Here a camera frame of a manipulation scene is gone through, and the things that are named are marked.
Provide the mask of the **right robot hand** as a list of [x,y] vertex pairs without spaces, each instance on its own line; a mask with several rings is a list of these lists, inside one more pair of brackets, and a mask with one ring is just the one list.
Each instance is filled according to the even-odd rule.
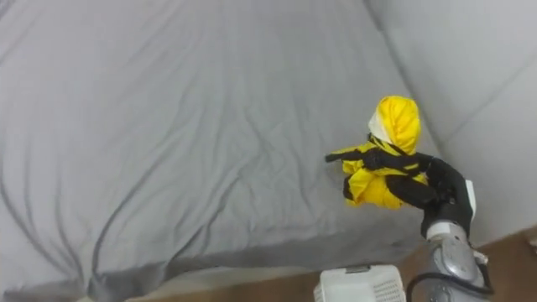
[[350,202],[420,209],[423,237],[439,221],[453,223],[470,233],[474,210],[467,180],[442,159],[423,153],[395,155],[380,148],[351,148],[328,154],[325,161],[357,165],[347,171],[344,180],[343,195]]

